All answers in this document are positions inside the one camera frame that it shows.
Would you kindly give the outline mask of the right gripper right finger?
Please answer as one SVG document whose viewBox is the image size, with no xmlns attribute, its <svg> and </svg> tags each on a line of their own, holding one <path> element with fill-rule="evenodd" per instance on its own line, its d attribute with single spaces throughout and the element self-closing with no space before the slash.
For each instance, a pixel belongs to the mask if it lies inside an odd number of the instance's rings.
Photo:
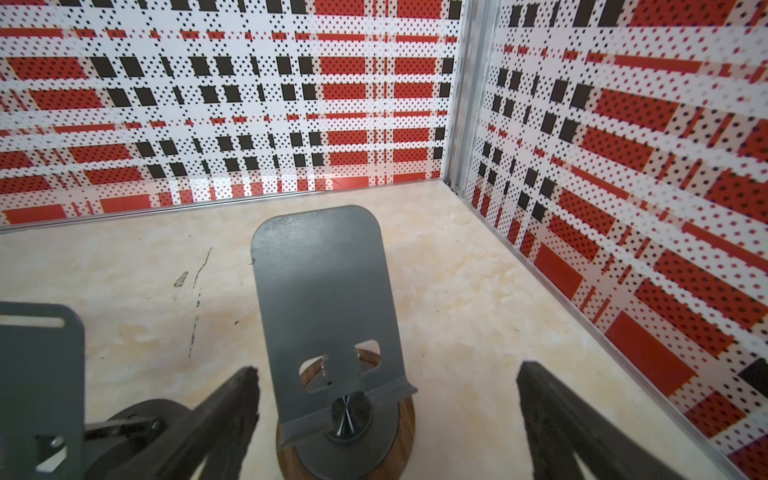
<svg viewBox="0 0 768 480">
<path fill-rule="evenodd" d="M 535 479 L 679 479 L 543 365 L 525 361 L 517 375 Z"/>
</svg>

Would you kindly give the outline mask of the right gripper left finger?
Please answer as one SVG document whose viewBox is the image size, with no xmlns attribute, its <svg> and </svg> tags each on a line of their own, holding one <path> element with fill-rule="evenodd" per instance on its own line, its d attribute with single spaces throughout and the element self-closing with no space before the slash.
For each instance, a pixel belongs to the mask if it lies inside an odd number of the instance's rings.
<svg viewBox="0 0 768 480">
<path fill-rule="evenodd" d="M 259 420 L 258 369 L 239 369 L 109 479 L 238 479 Z"/>
</svg>

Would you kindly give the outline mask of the far right grey stand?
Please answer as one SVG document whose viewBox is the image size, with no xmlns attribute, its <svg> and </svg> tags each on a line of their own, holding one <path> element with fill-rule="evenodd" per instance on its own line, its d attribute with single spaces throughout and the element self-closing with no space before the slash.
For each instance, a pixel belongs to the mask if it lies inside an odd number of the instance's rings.
<svg viewBox="0 0 768 480">
<path fill-rule="evenodd" d="M 381 229 L 357 205 L 262 223 L 251 259 L 287 479 L 398 479 L 415 439 Z"/>
</svg>

